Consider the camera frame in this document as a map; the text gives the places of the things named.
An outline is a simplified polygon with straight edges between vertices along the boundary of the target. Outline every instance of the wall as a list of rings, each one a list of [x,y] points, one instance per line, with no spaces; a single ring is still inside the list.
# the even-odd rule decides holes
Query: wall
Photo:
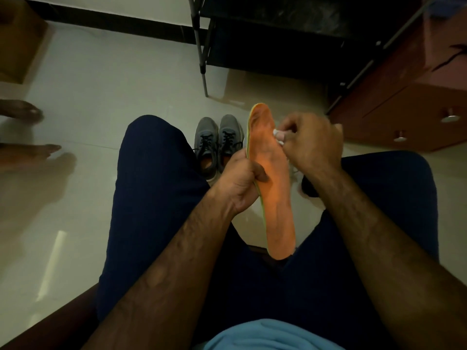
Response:
[[[51,4],[191,26],[188,0],[36,0]],[[207,19],[202,28],[207,28]]]

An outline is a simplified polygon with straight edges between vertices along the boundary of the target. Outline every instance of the wooden cabinet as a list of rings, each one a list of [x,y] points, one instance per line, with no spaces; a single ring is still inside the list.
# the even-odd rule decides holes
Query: wooden cabinet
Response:
[[[467,54],[436,69],[467,41],[467,8],[425,18],[330,112],[347,140],[422,152],[467,141]]]

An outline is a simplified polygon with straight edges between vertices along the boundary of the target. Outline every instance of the floor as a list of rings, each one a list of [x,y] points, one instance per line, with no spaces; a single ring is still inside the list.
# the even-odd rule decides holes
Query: floor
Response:
[[[63,149],[33,169],[0,175],[0,345],[94,285],[105,260],[120,142],[127,125],[154,114],[192,143],[197,122],[266,102],[279,121],[290,111],[322,113],[323,88],[307,82],[208,68],[205,98],[195,46],[51,23],[26,85],[0,83],[0,97],[44,111],[34,127],[0,122],[3,142]],[[344,155],[379,151],[346,144]],[[426,155],[439,194],[441,262],[467,283],[467,145]],[[292,186],[297,242],[322,207]],[[260,203],[237,216],[244,240],[265,246]]]

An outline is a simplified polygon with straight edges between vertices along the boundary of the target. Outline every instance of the orange insole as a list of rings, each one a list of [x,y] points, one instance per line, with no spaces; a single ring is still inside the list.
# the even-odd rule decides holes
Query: orange insole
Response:
[[[295,251],[295,226],[290,205],[289,163],[272,132],[276,125],[269,107],[254,105],[248,120],[248,158],[264,167],[269,180],[256,181],[259,189],[268,253],[281,260]]]

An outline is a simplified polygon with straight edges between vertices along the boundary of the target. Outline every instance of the cabinet handle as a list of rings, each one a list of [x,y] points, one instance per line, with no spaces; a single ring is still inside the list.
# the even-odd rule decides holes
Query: cabinet handle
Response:
[[[407,141],[407,138],[404,136],[404,132],[403,131],[397,131],[395,133],[396,135],[396,138],[394,139],[394,142],[404,142],[404,141]]]
[[[460,116],[454,114],[454,110],[452,108],[449,108],[447,110],[447,115],[441,119],[441,123],[452,123],[455,121],[458,121],[460,119]]]

